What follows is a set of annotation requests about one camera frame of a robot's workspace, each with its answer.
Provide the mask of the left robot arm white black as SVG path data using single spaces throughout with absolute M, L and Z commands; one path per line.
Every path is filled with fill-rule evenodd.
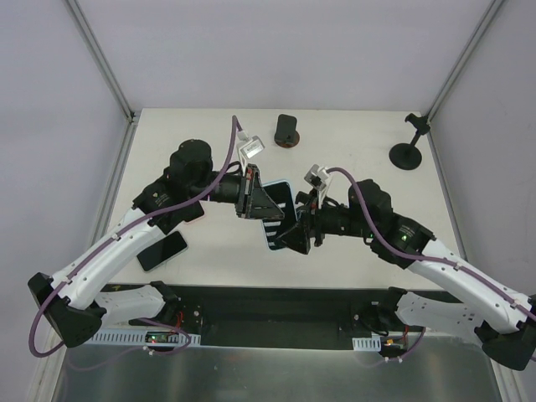
M 178 296 L 161 281 L 128 291 L 102 289 L 144 251 L 163 254 L 176 240 L 180 223 L 203 215 L 201 201 L 233 204 L 242 219 L 283 218 L 282 209 L 262 188 L 259 168 L 249 162 L 263 148 L 259 137 L 240 142 L 242 173 L 234 175 L 225 168 L 214 171 L 207 142 L 183 142 L 162 176 L 143 189 L 114 229 L 63 270 L 35 274 L 28 288 L 63 344 L 78 347 L 104 326 L 140 318 L 160 326 L 175 322 Z

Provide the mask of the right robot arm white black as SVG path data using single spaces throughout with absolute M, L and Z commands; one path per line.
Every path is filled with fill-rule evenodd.
M 317 191 L 300 192 L 296 220 L 276 245 L 308 254 L 326 235 L 363 239 L 381 260 L 438 285 L 456 302 L 433 301 L 390 288 L 377 308 L 379 325 L 428 327 L 476 343 L 493 361 L 522 371 L 535 359 L 535 298 L 505 286 L 451 251 L 432 231 L 397 214 L 390 196 L 373 180 L 356 182 L 348 204 L 321 202 Z

